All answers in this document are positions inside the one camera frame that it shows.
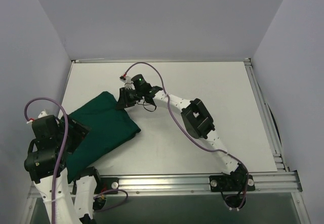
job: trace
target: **green cloth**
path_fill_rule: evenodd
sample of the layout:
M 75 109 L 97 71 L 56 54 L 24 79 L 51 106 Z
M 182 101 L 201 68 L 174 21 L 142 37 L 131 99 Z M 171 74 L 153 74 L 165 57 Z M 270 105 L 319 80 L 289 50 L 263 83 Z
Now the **green cloth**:
M 68 156 L 68 182 L 103 155 L 132 139 L 141 129 L 125 110 L 115 110 L 116 99 L 102 92 L 69 115 L 91 128 L 75 152 Z

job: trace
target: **purple cable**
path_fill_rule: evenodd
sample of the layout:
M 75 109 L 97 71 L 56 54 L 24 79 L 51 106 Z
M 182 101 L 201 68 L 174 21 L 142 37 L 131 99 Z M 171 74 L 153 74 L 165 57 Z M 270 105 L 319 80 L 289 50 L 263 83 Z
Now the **purple cable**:
M 99 196 L 104 195 L 104 194 L 107 194 L 107 193 L 118 192 L 118 191 L 123 192 L 123 193 L 126 194 L 126 197 L 124 198 L 123 201 L 120 201 L 119 203 L 117 203 L 117 204 L 115 204 L 115 205 L 108 206 L 108 207 L 106 207 L 106 208 L 102 208 L 102 209 L 100 209 L 100 210 L 96 210 L 95 212 L 107 211 L 107 210 L 110 210 L 110 209 L 112 209 L 112 208 L 115 208 L 115 207 L 117 207 L 117 206 L 120 206 L 120 205 L 124 204 L 124 203 L 127 201 L 127 199 L 128 199 L 128 193 L 127 193 L 127 191 L 125 191 L 125 190 L 106 190 L 106 191 L 100 193 L 99 195 L 96 195 L 95 197 L 93 197 L 93 199 L 96 199 L 96 198 L 98 198 Z
M 64 108 L 62 107 L 62 105 L 60 103 L 58 103 L 57 101 L 55 101 L 54 99 L 50 99 L 50 98 L 46 98 L 46 97 L 40 97 L 40 98 L 32 99 L 32 100 L 30 100 L 26 104 L 25 109 L 24 109 L 24 115 L 25 115 L 25 118 L 26 118 L 27 121 L 29 121 L 29 118 L 28 118 L 28 115 L 27 115 L 28 106 L 32 102 L 35 102 L 35 101 L 38 101 L 38 100 L 46 100 L 46 101 L 50 101 L 50 102 L 56 104 L 58 107 L 60 107 L 60 109 L 63 112 L 64 121 L 65 122 L 68 122 L 67 114 L 66 114 Z M 65 124 L 65 130 L 64 130 L 64 136 L 63 136 L 63 140 L 62 140 L 61 149 L 60 149 L 60 152 L 59 152 L 59 155 L 57 157 L 57 160 L 56 160 L 56 163 L 55 163 L 55 167 L 54 167 L 53 180 L 52 180 L 52 200 L 55 200 L 56 176 L 57 176 L 57 172 L 58 172 L 58 169 L 59 169 L 60 161 L 61 161 L 61 158 L 62 158 L 62 155 L 63 155 L 63 151 L 64 151 L 66 139 L 67 139 L 68 129 L 69 129 L 69 127 L 68 127 L 68 124 L 66 123 Z M 55 211 L 55 201 L 53 201 L 52 202 L 52 222 L 51 222 L 52 224 L 55 224 L 55 213 L 56 213 L 56 211 Z
M 171 110 L 171 106 L 170 106 L 170 96 L 168 95 L 168 93 L 167 93 L 167 90 L 166 90 L 166 88 L 165 88 L 165 86 L 164 86 L 164 82 L 163 82 L 163 79 L 162 79 L 162 76 L 161 76 L 161 74 L 159 73 L 159 71 L 158 70 L 156 70 L 156 68 L 155 67 L 153 67 L 152 65 L 150 65 L 150 64 L 148 64 L 148 63 L 146 63 L 146 62 L 136 62 L 136 63 L 134 63 L 133 65 L 131 65 L 127 70 L 126 70 L 126 72 L 125 72 L 125 74 L 127 74 L 128 72 L 129 72 L 129 70 L 133 67 L 133 66 L 135 66 L 135 65 L 138 65 L 138 64 L 144 64 L 144 65 L 148 65 L 149 67 L 151 67 L 154 71 L 156 71 L 157 72 L 157 74 L 158 74 L 158 76 L 160 77 L 160 80 L 161 80 L 161 84 L 162 84 L 162 89 L 163 89 L 163 92 L 167 95 L 167 97 L 168 97 L 168 111 L 169 111 L 169 113 L 170 113 L 170 115 L 171 115 L 171 117 L 172 117 L 172 119 L 173 119 L 173 121 L 175 122 L 175 124 L 178 126 L 178 128 L 185 134 L 185 136 L 192 142 L 192 143 L 194 143 L 197 147 L 199 147 L 200 149 L 202 149 L 202 150 L 204 150 L 204 151 L 206 151 L 206 152 L 223 152 L 224 154 L 227 154 L 228 156 L 230 156 L 231 158 L 233 158 L 234 160 L 236 160 L 237 162 L 239 162 L 241 165 L 242 165 L 242 167 L 245 169 L 245 171 L 247 172 L 247 182 L 246 182 L 246 185 L 245 185 L 245 188 L 244 188 L 244 191 L 243 191 L 243 199 L 242 199 L 242 202 L 241 202 L 241 204 L 239 205 L 239 207 L 238 207 L 238 209 L 240 209 L 242 206 L 243 206 L 243 204 L 244 204 L 244 201 L 245 201 L 245 199 L 246 199 L 246 196 L 247 196 L 247 190 L 248 190 L 248 181 L 249 181 L 249 171 L 248 171 L 248 169 L 247 169 L 247 167 L 242 163 L 242 161 L 241 160 L 239 160 L 237 157 L 234 157 L 232 154 L 229 154 L 229 153 L 227 153 L 226 151 L 224 151 L 224 150 L 222 150 L 222 149 L 215 149 L 215 150 L 210 150 L 210 149 L 208 149 L 208 148 L 205 148 L 205 147 L 203 147 L 203 146 L 201 146 L 199 143 L 197 143 L 188 133 L 187 133 L 187 131 L 182 127 L 182 125 L 178 122 L 178 120 L 176 119 L 176 117 L 174 116 L 174 114 L 173 114 L 173 112 L 172 112 L 172 110 Z

